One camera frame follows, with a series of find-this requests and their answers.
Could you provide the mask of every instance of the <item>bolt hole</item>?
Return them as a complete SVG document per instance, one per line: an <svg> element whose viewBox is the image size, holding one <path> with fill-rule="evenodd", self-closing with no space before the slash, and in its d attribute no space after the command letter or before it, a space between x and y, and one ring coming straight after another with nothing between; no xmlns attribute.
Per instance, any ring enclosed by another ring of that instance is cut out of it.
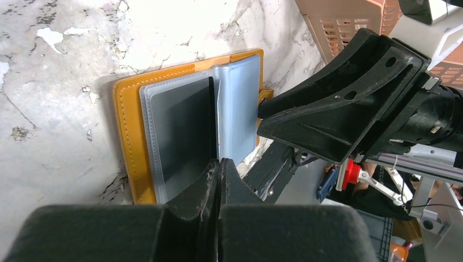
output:
<svg viewBox="0 0 463 262"><path fill-rule="evenodd" d="M345 100L352 100L352 99L355 98L356 95L357 95L356 91L350 91L349 93L347 93L347 95L344 96L344 99Z"/></svg>
<svg viewBox="0 0 463 262"><path fill-rule="evenodd" d="M387 60L386 67L389 68L393 66L395 64L395 61L397 61L397 59L395 59L395 57L391 57L390 59Z"/></svg>
<svg viewBox="0 0 463 262"><path fill-rule="evenodd" d="M434 225L432 224L431 221L425 220L423 221L423 227L427 230L432 230L434 228Z"/></svg>

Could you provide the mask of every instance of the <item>card holder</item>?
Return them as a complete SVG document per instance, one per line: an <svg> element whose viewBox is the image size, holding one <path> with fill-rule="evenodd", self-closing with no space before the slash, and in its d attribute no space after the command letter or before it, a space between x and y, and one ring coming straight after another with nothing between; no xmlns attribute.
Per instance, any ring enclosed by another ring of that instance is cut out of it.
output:
<svg viewBox="0 0 463 262"><path fill-rule="evenodd" d="M198 179L211 158L240 163L256 146L260 57L140 89L158 203Z"/></svg>
<svg viewBox="0 0 463 262"><path fill-rule="evenodd" d="M150 158L143 124L142 106L139 98L141 86L201 72L211 69L213 66L239 61L255 55L260 57L260 101L263 96L271 98L273 92L272 90L263 89L263 50L261 49L178 65L132 76L115 83L113 100L116 111L117 128L120 134L129 184L136 204L156 203L155 189L151 178Z"/></svg>

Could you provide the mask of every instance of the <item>orange plastic basket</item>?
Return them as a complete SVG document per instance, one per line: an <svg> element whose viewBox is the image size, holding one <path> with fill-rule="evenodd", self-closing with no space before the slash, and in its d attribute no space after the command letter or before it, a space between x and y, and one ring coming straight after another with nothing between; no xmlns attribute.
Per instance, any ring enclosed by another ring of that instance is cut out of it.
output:
<svg viewBox="0 0 463 262"><path fill-rule="evenodd" d="M398 0L296 0L325 63L350 42L358 29L389 35L402 16ZM431 72L451 87L463 89L463 46Z"/></svg>

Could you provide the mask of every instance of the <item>orange leather cover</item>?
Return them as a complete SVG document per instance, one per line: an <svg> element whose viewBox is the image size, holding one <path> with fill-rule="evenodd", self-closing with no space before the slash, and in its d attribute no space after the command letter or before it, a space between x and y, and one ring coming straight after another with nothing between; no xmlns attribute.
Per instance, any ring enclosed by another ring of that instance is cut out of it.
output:
<svg viewBox="0 0 463 262"><path fill-rule="evenodd" d="M179 76L207 70L215 65L235 62L254 55L260 56L260 87L259 102L263 97L273 96L273 90L263 89L264 51L255 49L232 55L225 55L178 65L145 74L132 76L119 80L114 84L113 100L116 112L117 125L121 139L127 175L135 204L156 203L156 196L151 180L148 149L146 145L145 129L139 89L141 86L160 82Z"/></svg>

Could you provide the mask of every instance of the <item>black cable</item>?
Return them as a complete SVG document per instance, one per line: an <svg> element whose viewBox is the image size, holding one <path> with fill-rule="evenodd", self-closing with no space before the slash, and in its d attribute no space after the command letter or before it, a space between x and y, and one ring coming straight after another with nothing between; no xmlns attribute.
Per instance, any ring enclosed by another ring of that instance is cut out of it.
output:
<svg viewBox="0 0 463 262"><path fill-rule="evenodd" d="M402 200L402 203L405 205L405 202L403 201L403 188L405 187L405 179L403 179L402 177L402 191L400 192L400 198ZM460 209L456 206L452 206L452 205L447 205L447 204L426 204L426 205L419 205L419 206L409 206L409 208L412 208L412 207L428 207L428 206L446 206L446 207L451 207L453 209L456 209L456 210L460 210L460 211L463 211L463 209Z"/></svg>

